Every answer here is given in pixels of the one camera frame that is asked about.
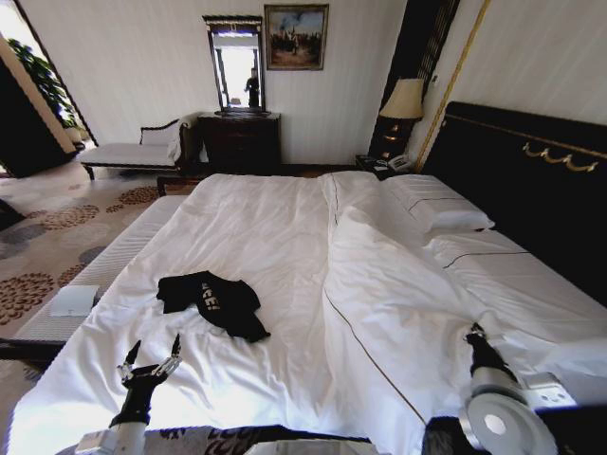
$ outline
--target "gold headboard trim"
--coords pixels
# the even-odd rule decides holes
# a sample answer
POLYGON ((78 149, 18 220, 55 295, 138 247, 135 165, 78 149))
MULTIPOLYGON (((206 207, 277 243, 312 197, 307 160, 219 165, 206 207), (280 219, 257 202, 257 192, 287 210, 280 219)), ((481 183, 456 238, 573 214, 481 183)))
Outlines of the gold headboard trim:
POLYGON ((482 121, 470 120, 469 118, 454 116, 453 114, 445 114, 445 117, 446 118, 456 118, 458 120, 467 121, 468 123, 473 123, 475 125, 484 126, 486 128, 491 128, 493 130, 501 131, 503 133, 508 133, 513 136, 524 137, 526 139, 535 140, 535 141, 541 142, 543 144, 552 145, 553 147, 570 150, 572 152, 577 152, 579 154, 585 154, 585 155, 595 156, 597 158, 607 159, 607 154, 604 154, 602 152, 597 152, 596 150, 586 149, 584 147, 578 147, 577 145, 571 145, 571 144, 567 144, 565 142, 558 142, 557 140, 546 139, 545 137, 528 135, 527 133, 522 133, 520 131, 509 130, 507 128, 502 128, 501 126, 491 125, 489 123, 484 123, 482 121))
POLYGON ((573 171, 574 173, 583 173, 583 172, 591 173, 595 169, 595 167, 598 166, 598 161, 595 161, 594 163, 592 163, 588 166, 576 166, 571 161, 571 158, 573 158, 572 154, 569 154, 567 156, 562 156, 560 158, 553 158, 552 156, 550 156, 550 149, 548 147, 543 149, 541 152, 531 152, 531 147, 529 146, 529 142, 525 143, 525 145, 523 146, 523 150, 527 156, 530 156, 532 158, 537 158, 538 156, 540 156, 548 164, 564 163, 567 166, 567 169, 569 171, 573 171))
POLYGON ((415 162, 415 172, 416 173, 421 172, 421 169, 424 167, 424 163, 426 162, 426 159, 428 158, 428 155, 430 154, 430 151, 428 150, 430 140, 432 138, 432 135, 434 134, 434 130, 436 129, 436 125, 438 124, 438 120, 440 120, 441 116, 443 115, 443 111, 445 110, 445 107, 447 106, 447 101, 449 100, 449 97, 451 96, 451 91, 453 90, 453 87, 455 86, 455 83, 457 82, 459 73, 462 71, 462 67, 464 67, 464 62, 466 61, 470 48, 472 47, 472 44, 474 43, 474 38, 476 38, 476 33, 478 32, 478 29, 481 27, 481 24, 483 24, 483 19, 485 18, 485 13, 487 12, 487 8, 489 6, 490 1, 491 0, 484 0, 483 5, 481 5, 481 8, 479 8, 479 10, 478 10, 478 14, 476 15, 476 20, 474 21, 474 25, 472 26, 472 29, 470 30, 468 39, 466 40, 466 43, 464 44, 464 48, 462 49, 462 53, 459 56, 459 60, 457 61, 457 64, 455 65, 455 69, 453 69, 453 72, 451 73, 451 78, 449 79, 449 83, 447 84, 447 89, 445 90, 445 93, 443 94, 443 98, 441 99, 440 104, 438 105, 438 109, 436 109, 436 112, 434 113, 434 119, 432 120, 432 124, 430 125, 430 129, 428 130, 428 133, 426 134, 424 143, 422 144, 421 149, 419 149, 419 154, 417 155, 417 160, 415 162))

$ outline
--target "telephone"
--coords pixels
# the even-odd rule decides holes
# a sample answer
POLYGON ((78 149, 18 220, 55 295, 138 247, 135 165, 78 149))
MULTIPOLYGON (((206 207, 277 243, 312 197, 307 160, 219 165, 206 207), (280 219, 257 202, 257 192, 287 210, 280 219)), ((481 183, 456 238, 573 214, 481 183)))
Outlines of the telephone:
POLYGON ((410 165, 411 163, 405 155, 396 156, 390 161, 388 161, 388 166, 390 166, 390 169, 392 169, 396 173, 407 170, 410 165))

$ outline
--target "table lamp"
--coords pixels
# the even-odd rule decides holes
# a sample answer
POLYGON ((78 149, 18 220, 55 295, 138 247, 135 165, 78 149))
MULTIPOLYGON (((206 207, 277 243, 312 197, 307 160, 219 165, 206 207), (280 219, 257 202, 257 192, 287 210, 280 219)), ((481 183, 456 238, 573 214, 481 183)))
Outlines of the table lamp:
POLYGON ((383 135, 385 141, 385 151, 381 154, 383 158, 390 159, 404 152, 415 122, 424 115, 421 106, 423 88, 423 79, 398 80, 390 99, 379 111, 382 117, 398 120, 388 133, 383 135))

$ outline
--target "painting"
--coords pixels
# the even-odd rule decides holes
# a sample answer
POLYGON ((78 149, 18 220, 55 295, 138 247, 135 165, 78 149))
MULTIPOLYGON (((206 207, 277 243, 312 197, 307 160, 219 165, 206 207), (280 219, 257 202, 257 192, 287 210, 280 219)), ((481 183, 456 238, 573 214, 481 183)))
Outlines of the painting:
POLYGON ((267 69, 321 70, 328 5, 265 5, 267 69))

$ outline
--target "potted plant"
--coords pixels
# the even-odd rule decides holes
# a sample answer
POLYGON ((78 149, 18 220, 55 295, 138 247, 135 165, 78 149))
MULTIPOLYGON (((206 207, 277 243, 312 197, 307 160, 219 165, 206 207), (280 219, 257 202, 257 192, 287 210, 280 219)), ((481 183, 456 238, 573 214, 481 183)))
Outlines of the potted plant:
POLYGON ((38 87, 50 110, 63 125, 71 141, 80 142, 82 137, 74 117, 74 108, 50 64, 35 56, 31 52, 31 47, 22 45, 17 40, 9 39, 9 46, 38 87), (65 112, 66 118, 62 116, 62 111, 65 112))

